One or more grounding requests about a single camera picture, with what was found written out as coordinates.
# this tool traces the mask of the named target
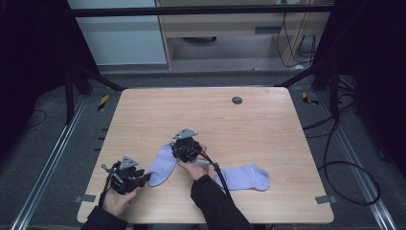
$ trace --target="cable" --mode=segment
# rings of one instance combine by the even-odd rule
[[[338,101],[340,101],[344,97],[352,97],[353,98],[354,95],[352,93],[342,94],[342,95],[340,95],[340,97],[338,97]]]
[[[305,41],[305,35],[302,36],[302,40],[299,43],[298,54],[302,58],[307,58],[307,66],[310,67],[313,64],[314,56],[316,54],[316,35],[312,37],[310,51],[302,51],[302,46]]]
[[[191,147],[188,147],[188,146],[183,146],[182,145],[182,148],[186,149],[186,150],[189,150],[191,152],[196,152],[194,148],[191,148]],[[221,173],[221,169],[220,169],[220,166],[218,165],[218,163],[215,163],[212,159],[210,159],[209,155],[204,150],[201,150],[198,154],[203,156],[203,158],[205,158],[207,161],[209,161],[210,165],[214,166],[214,170],[218,174],[218,178],[220,178],[220,181],[221,181],[221,184],[223,185],[223,189],[224,189],[224,192],[226,193],[226,196],[228,198],[230,198],[231,201],[234,203],[233,198],[231,197],[231,194],[230,194],[230,191],[228,189],[227,183],[226,183],[226,181],[224,179],[223,173]]]
[[[328,139],[327,139],[326,148],[325,148],[325,152],[324,152],[323,166],[321,166],[321,167],[318,169],[318,171],[320,171],[320,170],[322,170],[322,169],[325,170],[325,177],[326,177],[326,180],[327,180],[328,185],[331,187],[331,189],[332,189],[337,195],[339,195],[340,197],[342,197],[342,198],[345,199],[346,201],[348,201],[348,202],[350,202],[350,203],[353,203],[353,204],[361,205],[361,206],[369,206],[369,205],[375,204],[375,203],[380,199],[380,197],[381,197],[381,191],[380,191],[379,184],[376,182],[376,180],[373,178],[373,176],[372,176],[369,172],[367,172],[367,171],[366,171],[365,169],[363,169],[362,167],[360,167],[360,166],[358,166],[358,165],[355,165],[355,164],[353,164],[353,163],[351,163],[351,162],[347,162],[347,161],[331,161],[331,162],[327,162],[328,146],[329,146],[329,143],[330,143],[330,141],[331,141],[332,134],[333,134],[334,130],[338,127],[338,124],[339,124],[339,122],[335,121],[335,122],[334,122],[334,125],[333,125],[333,128],[331,129],[331,131],[330,131],[330,133],[329,133],[329,136],[328,136]],[[345,164],[345,165],[354,166],[355,168],[357,168],[357,169],[361,170],[362,172],[364,172],[364,173],[371,179],[373,185],[375,186],[375,189],[376,189],[376,191],[377,191],[376,198],[375,198],[373,201],[370,201],[370,202],[361,202],[361,201],[357,201],[357,200],[351,199],[351,198],[349,198],[349,197],[343,195],[342,193],[340,193],[340,192],[334,187],[334,185],[331,183],[331,181],[330,181],[330,179],[329,179],[329,177],[328,177],[328,173],[327,173],[327,166],[334,165],[334,164]]]
[[[346,82],[345,80],[342,80],[342,79],[338,78],[338,81],[341,84],[339,86],[341,89],[344,89],[344,90],[346,90],[347,92],[350,92],[350,93],[355,92],[355,88],[352,85],[350,85],[348,82]]]
[[[45,121],[45,119],[47,119],[48,114],[44,110],[36,109],[36,110],[34,110],[34,112],[42,112],[44,114],[44,117],[38,123],[36,123],[36,124],[34,124],[32,126],[26,126],[25,128],[37,127],[37,126],[41,125]]]
[[[322,134],[322,135],[317,135],[317,136],[309,136],[309,137],[305,137],[305,138],[317,138],[317,137],[325,137],[325,136],[329,136],[329,133],[327,133],[327,134]]]
[[[101,165],[101,167],[108,172],[108,176],[107,179],[105,180],[105,184],[104,184],[104,189],[102,190],[101,196],[99,198],[99,207],[102,208],[102,205],[104,203],[104,199],[105,199],[105,195],[107,194],[107,191],[111,189],[111,187],[109,189],[107,189],[107,186],[110,184],[110,180],[111,180],[111,175],[113,172],[113,169],[107,169],[107,167],[103,164]]]
[[[294,56],[293,51],[292,51],[292,46],[291,46],[291,44],[290,44],[289,36],[287,35],[287,30],[286,30],[286,27],[285,27],[285,21],[286,21],[286,12],[283,14],[283,21],[282,21],[282,24],[281,24],[281,29],[280,29],[280,31],[278,32],[278,36],[277,36],[277,49],[278,49],[278,52],[279,52],[279,54],[280,54],[280,56],[281,56],[282,64],[283,64],[284,67],[294,67],[294,66],[296,66],[296,65],[298,65],[298,64],[304,64],[305,61],[300,61],[300,60],[295,59],[295,56]],[[285,32],[285,34],[286,34],[286,40],[287,40],[287,43],[288,43],[288,45],[289,45],[290,56],[292,56],[293,59],[295,59],[295,60],[297,61],[297,63],[294,64],[294,65],[286,65],[286,64],[283,62],[282,53],[281,53],[281,50],[279,49],[279,36],[280,36],[280,34],[281,34],[282,28],[284,28],[284,32]]]
[[[200,155],[203,156],[206,160],[208,160],[214,166],[214,170],[218,174],[218,177],[220,178],[220,181],[221,181],[221,184],[223,185],[223,189],[224,189],[224,192],[226,193],[226,196],[228,198],[230,198],[231,201],[234,203],[233,198],[231,197],[230,191],[228,189],[226,180],[224,179],[223,173],[221,173],[220,166],[217,163],[213,162],[212,159],[210,159],[209,155],[206,154],[206,152],[204,152],[203,150],[200,151]]]
[[[350,103],[350,104],[348,104],[348,105],[342,107],[342,108],[339,110],[340,114],[341,114],[341,115],[342,115],[342,114],[345,114],[345,110],[346,110],[347,108],[349,108],[349,107],[352,107],[352,106],[355,106],[355,103]],[[331,120],[331,119],[333,119],[333,118],[334,118],[333,116],[327,117],[327,118],[325,118],[324,120],[321,120],[321,121],[315,122],[315,123],[313,123],[313,124],[311,124],[311,125],[309,125],[309,126],[303,127],[303,130],[307,130],[307,129],[311,129],[311,128],[314,128],[314,127],[318,127],[318,126],[320,126],[320,125],[322,125],[322,124],[328,122],[329,120]]]

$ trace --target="light blue sock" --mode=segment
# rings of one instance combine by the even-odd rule
[[[163,145],[148,169],[148,172],[152,173],[148,185],[153,187],[164,183],[172,173],[175,165],[176,159],[172,155],[170,143]]]
[[[229,190],[258,189],[265,191],[269,187],[268,172],[260,169],[256,164],[240,167],[227,167],[221,170]],[[215,182],[223,188],[218,174]]]

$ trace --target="black jacket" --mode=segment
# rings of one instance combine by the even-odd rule
[[[252,228],[233,201],[208,175],[193,182],[191,198],[202,211],[210,230],[249,230]],[[96,206],[81,230],[125,230],[126,226],[127,222]]]

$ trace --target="metal frame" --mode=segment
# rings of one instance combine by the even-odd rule
[[[275,12],[335,12],[348,11],[354,5],[298,4],[298,5],[246,5],[246,6],[200,6],[200,7],[159,7],[159,8],[118,8],[80,9],[70,11],[48,11],[56,16],[106,17],[106,16],[146,16],[184,14],[223,14],[223,13],[275,13]]]
[[[31,217],[33,216],[36,207],[38,206],[39,200],[42,198],[42,195],[47,188],[47,185],[54,174],[56,165],[65,150],[65,147],[75,129],[76,124],[78,123],[80,114],[83,110],[83,107],[86,103],[87,96],[80,96],[79,102],[76,107],[76,114],[72,119],[72,122],[65,126],[62,130],[62,133],[59,136],[59,139],[56,142],[56,145],[48,158],[47,163],[44,166],[44,169],[41,172],[41,175],[36,180],[33,189],[31,190],[30,195],[28,196],[24,206],[18,213],[17,217],[14,219],[11,230],[24,230],[27,228]]]
[[[321,105],[323,106],[326,114],[331,115],[330,110],[328,109],[328,98],[323,92],[316,92],[317,97],[320,100]],[[341,147],[343,148],[343,153],[347,160],[355,165],[362,167],[361,161],[356,156],[354,149],[351,146],[350,140],[348,139],[346,132],[341,126],[337,127],[337,138]],[[373,185],[371,179],[363,172],[354,169],[353,174],[358,182],[359,187],[361,188],[364,198],[366,200],[373,200],[376,197],[376,189]],[[391,214],[385,206],[384,201],[380,198],[375,204],[370,206],[373,215],[375,216],[376,222],[379,224],[381,229],[386,230],[395,230],[397,229],[394,220],[392,219]]]

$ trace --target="table top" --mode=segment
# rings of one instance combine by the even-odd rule
[[[234,104],[233,97],[241,97]],[[317,172],[295,107],[285,88],[149,88],[123,92],[105,138],[78,220],[86,222],[99,200],[107,173],[126,155],[137,169],[148,169],[161,145],[184,127],[198,131],[194,140],[207,146],[219,166],[256,163],[270,176],[270,187],[231,191],[238,209],[251,223],[329,223],[326,192]],[[213,167],[210,176],[214,177]],[[192,181],[176,166],[167,181],[146,185],[127,207],[132,223],[204,223],[191,199]]]

